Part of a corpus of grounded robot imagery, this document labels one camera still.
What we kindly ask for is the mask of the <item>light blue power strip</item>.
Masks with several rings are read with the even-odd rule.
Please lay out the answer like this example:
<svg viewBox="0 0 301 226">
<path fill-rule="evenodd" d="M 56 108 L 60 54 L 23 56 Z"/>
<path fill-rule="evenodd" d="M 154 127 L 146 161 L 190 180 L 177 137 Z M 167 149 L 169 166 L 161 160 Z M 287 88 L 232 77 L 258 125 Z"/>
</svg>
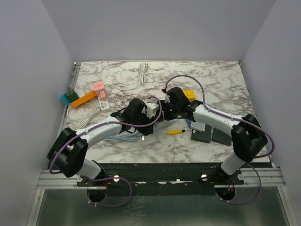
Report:
<svg viewBox="0 0 301 226">
<path fill-rule="evenodd" d="M 170 127 L 171 125 L 173 125 L 174 121 L 171 120 L 171 121 L 161 121 L 161 122 L 156 122 L 153 126 L 153 131 L 156 132 L 156 131 L 159 131 L 161 129 L 164 129 L 164 128 L 167 128 L 167 127 Z"/>
</svg>

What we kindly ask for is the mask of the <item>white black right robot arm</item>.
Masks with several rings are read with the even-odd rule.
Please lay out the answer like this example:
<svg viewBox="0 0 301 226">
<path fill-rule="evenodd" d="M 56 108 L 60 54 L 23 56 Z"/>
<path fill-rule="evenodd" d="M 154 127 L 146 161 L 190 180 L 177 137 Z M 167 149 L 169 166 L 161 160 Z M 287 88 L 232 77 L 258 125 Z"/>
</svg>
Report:
<svg viewBox="0 0 301 226">
<path fill-rule="evenodd" d="M 163 92 L 165 120 L 182 118 L 204 123 L 231 137 L 233 153 L 223 161 L 221 169 L 216 172 L 216 179 L 221 184 L 231 181 L 233 174 L 245 163 L 251 162 L 268 142 L 256 117 L 251 114 L 237 117 L 209 110 L 202 101 L 189 101 L 179 87 L 164 89 Z"/>
</svg>

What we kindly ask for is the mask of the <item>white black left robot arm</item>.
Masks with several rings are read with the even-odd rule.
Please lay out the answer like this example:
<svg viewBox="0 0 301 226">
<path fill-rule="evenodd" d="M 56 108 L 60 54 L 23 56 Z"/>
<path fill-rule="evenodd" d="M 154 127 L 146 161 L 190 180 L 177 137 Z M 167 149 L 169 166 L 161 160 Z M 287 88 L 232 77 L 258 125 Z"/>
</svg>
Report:
<svg viewBox="0 0 301 226">
<path fill-rule="evenodd" d="M 48 153 L 51 174 L 64 174 L 67 178 L 79 175 L 98 186 L 103 182 L 101 166 L 86 159 L 87 150 L 108 137 L 118 135 L 130 128 L 153 130 L 159 120 L 162 104 L 145 103 L 134 98 L 130 104 L 107 119 L 84 129 L 63 129 Z"/>
</svg>

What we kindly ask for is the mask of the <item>yellow cube socket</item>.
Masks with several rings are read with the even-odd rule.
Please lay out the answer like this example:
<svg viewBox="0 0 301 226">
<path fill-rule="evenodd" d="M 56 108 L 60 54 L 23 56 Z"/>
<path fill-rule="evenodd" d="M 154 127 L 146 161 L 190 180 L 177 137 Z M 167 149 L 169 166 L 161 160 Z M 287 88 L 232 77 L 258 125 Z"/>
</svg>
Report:
<svg viewBox="0 0 301 226">
<path fill-rule="evenodd" d="M 184 92 L 185 96 L 186 96 L 190 101 L 192 101 L 192 100 L 195 99 L 195 95 L 194 95 L 193 90 L 184 90 L 183 92 Z"/>
</svg>

